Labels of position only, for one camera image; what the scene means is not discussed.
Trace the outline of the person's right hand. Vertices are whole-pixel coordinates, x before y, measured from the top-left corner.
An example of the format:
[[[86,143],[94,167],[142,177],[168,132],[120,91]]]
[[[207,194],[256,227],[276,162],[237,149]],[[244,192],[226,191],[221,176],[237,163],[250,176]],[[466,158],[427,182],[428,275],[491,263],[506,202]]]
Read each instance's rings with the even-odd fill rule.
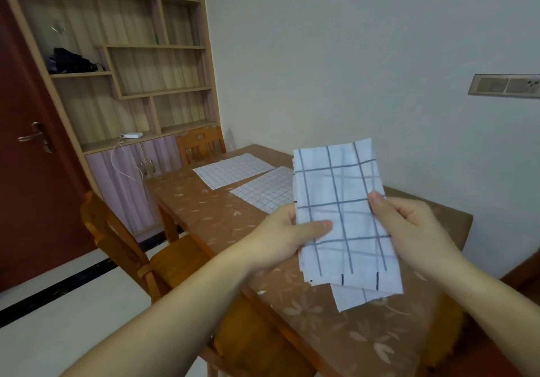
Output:
[[[395,227],[387,231],[399,256],[415,271],[432,280],[450,273],[464,257],[430,206],[422,201],[388,197],[395,209]]]

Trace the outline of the person's left hand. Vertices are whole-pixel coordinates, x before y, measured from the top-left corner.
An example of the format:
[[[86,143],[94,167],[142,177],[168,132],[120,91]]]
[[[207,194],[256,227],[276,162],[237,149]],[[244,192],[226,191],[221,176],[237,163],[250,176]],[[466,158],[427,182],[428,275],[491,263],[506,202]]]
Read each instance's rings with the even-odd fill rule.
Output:
[[[251,271],[274,267],[291,258],[305,245],[292,244],[294,224],[298,224],[294,204],[282,205],[248,236],[232,246],[231,251]]]

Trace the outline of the white blue checked cloth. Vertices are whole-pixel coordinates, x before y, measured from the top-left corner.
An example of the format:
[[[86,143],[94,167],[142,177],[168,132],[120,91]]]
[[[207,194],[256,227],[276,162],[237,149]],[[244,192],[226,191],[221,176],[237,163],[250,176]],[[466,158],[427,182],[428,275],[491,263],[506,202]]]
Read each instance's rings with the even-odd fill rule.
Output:
[[[329,286],[339,312],[404,293],[391,235],[369,205],[386,197],[371,138],[293,153],[296,222],[332,229],[305,244],[299,267],[310,286]]]

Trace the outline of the person's left forearm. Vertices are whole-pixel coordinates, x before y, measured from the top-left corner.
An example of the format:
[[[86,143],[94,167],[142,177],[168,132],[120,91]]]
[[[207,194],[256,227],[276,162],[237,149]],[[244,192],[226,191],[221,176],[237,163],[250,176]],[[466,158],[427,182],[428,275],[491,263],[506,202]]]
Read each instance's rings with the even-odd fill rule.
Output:
[[[218,254],[61,377],[183,377],[242,284],[268,267],[254,246],[238,244]]]

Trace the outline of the person's right forearm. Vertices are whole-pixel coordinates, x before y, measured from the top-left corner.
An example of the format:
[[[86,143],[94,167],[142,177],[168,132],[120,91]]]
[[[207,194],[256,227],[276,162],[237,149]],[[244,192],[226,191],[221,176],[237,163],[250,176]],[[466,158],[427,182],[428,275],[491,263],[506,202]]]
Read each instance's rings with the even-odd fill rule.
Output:
[[[540,306],[461,255],[441,265],[436,281],[523,377],[540,377]]]

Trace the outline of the white grid paper sheet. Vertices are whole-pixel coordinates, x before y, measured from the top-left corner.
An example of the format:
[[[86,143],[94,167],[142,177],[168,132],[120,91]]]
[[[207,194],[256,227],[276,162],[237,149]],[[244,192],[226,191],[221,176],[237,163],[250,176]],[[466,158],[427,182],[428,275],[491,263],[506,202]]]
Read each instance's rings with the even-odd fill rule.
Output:
[[[212,190],[219,189],[275,169],[271,164],[251,155],[242,154],[193,169]]]
[[[293,203],[293,176],[292,169],[280,166],[230,193],[270,215],[280,206]]]

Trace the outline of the wooden bookshelf cabinet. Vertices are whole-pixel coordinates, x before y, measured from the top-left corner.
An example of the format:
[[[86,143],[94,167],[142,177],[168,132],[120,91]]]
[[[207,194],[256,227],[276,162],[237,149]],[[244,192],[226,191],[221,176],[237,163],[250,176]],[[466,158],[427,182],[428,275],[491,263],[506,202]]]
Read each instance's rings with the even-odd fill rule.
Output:
[[[220,125],[205,0],[8,3],[92,189],[133,235],[152,231],[145,180],[181,167],[176,136]],[[106,71],[51,75],[53,48]]]

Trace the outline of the red brown door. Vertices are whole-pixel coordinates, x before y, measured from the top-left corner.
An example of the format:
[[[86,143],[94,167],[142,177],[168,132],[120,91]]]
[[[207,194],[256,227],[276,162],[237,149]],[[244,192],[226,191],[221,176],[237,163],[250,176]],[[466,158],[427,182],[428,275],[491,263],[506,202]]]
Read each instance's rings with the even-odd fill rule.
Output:
[[[18,142],[44,125],[55,148]],[[96,249],[90,185],[8,0],[0,0],[0,292]]]

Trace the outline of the black bag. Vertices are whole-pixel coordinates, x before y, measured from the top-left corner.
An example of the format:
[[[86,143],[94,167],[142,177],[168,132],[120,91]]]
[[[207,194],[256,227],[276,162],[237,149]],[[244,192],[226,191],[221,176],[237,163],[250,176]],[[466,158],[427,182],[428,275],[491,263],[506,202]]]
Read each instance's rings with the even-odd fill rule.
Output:
[[[48,73],[51,75],[97,73],[100,71],[106,71],[102,64],[94,63],[64,48],[53,48],[48,61]]]

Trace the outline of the wall switch socket panel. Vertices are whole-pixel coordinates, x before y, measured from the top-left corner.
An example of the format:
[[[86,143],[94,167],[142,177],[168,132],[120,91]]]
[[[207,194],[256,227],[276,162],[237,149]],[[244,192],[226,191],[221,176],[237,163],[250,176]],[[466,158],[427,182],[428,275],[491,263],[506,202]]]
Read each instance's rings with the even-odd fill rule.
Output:
[[[473,76],[468,94],[540,100],[540,75],[478,73]]]

